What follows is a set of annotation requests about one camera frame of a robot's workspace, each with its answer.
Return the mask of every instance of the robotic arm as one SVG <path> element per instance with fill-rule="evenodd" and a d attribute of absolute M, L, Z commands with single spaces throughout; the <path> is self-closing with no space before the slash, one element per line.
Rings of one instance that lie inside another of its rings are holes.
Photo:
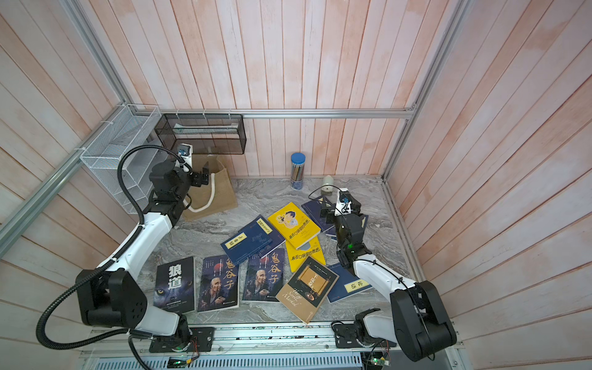
<path fill-rule="evenodd" d="M 123 185 L 121 168 L 135 151 L 145 148 L 164 150 L 175 159 L 154 165 L 149 179 L 154 185 L 145 210 L 140 209 Z M 141 267 L 158 242 L 179 221 L 186 209 L 184 199 L 192 186 L 208 185 L 208 165 L 202 172 L 193 172 L 191 167 L 192 146 L 182 144 L 177 153 L 159 146 L 140 146 L 127 152 L 118 168 L 120 185 L 138 212 L 140 222 L 119 248 L 94 270 L 83 270 L 76 277 L 76 284 L 58 297 L 41 315 L 37 323 L 37 340 L 52 349 L 72 349 L 85 346 L 106 337 L 127 333 L 130 347 L 143 368 L 133 344 L 132 337 L 145 337 L 158 344 L 160 352 L 183 352 L 195 337 L 184 315 L 170 313 L 147 304 L 146 296 L 136 283 Z M 90 326 L 123 329 L 95 336 L 74 343 L 56 343 L 45 333 L 49 315 L 70 294 L 78 293 L 78 303 L 83 323 Z"/>
<path fill-rule="evenodd" d="M 412 361 L 456 343 L 456 332 L 436 287 L 415 282 L 384 265 L 364 245 L 361 205 L 346 188 L 336 204 L 323 202 L 321 216 L 334 223 L 337 257 L 351 273 L 370 283 L 391 302 L 391 312 L 377 308 L 356 315 L 357 339 L 375 344 L 382 339 L 398 343 Z"/>
<path fill-rule="evenodd" d="M 140 209 L 123 184 L 121 168 L 134 152 L 154 148 L 174 156 L 158 163 L 149 175 L 154 185 L 149 204 Z M 192 147 L 182 144 L 177 153 L 158 146 L 140 146 L 124 155 L 118 169 L 120 185 L 134 205 L 139 225 L 109 258 L 94 270 L 83 270 L 76 284 L 59 296 L 37 323 L 37 340 L 51 349 L 73 349 L 117 334 L 129 334 L 134 356 L 142 362 L 131 342 L 133 337 L 151 338 L 159 352 L 192 350 L 196 333 L 190 331 L 184 315 L 177 315 L 147 304 L 136 279 L 161 238 L 179 221 L 191 186 L 207 185 L 207 164 L 202 172 L 191 167 Z M 380 262 L 362 239 L 361 205 L 347 189 L 340 189 L 334 208 L 323 202 L 321 216 L 334 223 L 337 233 L 337 257 L 342 266 L 369 282 L 391 302 L 391 312 L 377 308 L 356 315 L 356 335 L 366 344 L 386 339 L 396 342 L 413 361 L 427 357 L 456 343 L 456 334 L 436 288 L 427 281 L 414 282 Z M 56 343 L 46 335 L 47 320 L 68 296 L 78 292 L 82 321 L 90 326 L 121 327 L 80 342 Z"/>

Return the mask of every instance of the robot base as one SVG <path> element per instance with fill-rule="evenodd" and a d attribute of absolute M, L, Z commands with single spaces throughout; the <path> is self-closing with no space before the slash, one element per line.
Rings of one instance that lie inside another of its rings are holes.
<path fill-rule="evenodd" d="M 212 340 L 214 338 L 213 327 L 194 327 L 189 329 L 187 318 L 181 316 L 177 332 L 174 335 L 156 336 L 150 344 L 150 353 L 177 352 L 173 349 L 187 346 L 183 352 L 209 352 L 212 350 Z M 197 342 L 197 348 L 194 348 L 193 342 Z"/>

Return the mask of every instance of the white cylindrical object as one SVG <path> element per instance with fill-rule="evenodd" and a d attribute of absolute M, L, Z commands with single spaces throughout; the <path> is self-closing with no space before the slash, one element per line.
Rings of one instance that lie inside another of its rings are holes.
<path fill-rule="evenodd" d="M 321 193 L 323 195 L 330 195 L 333 192 L 333 187 L 331 185 L 333 185 L 333 178 L 330 175 L 325 176 L 325 178 L 323 179 L 323 187 L 321 188 Z"/>

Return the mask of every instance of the yellow book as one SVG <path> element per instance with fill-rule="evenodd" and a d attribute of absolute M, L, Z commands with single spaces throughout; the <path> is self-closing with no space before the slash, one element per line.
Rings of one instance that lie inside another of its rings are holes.
<path fill-rule="evenodd" d="M 268 220 L 286 238 L 286 242 L 296 249 L 300 249 L 321 232 L 321 228 L 292 202 L 269 216 Z"/>
<path fill-rule="evenodd" d="M 318 237 L 313 237 L 309 243 L 310 247 L 307 250 L 297 250 L 290 242 L 286 241 L 286 252 L 288 252 L 288 260 L 290 261 L 290 270 L 295 272 L 306 260 L 308 256 L 314 258 L 318 263 L 325 264 L 325 256 L 321 250 L 321 243 Z"/>

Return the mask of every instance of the brown book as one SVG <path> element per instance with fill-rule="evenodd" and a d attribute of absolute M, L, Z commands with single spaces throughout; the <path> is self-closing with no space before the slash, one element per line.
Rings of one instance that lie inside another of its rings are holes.
<path fill-rule="evenodd" d="M 309 256 L 282 287 L 276 298 L 308 324 L 338 277 L 336 273 Z"/>

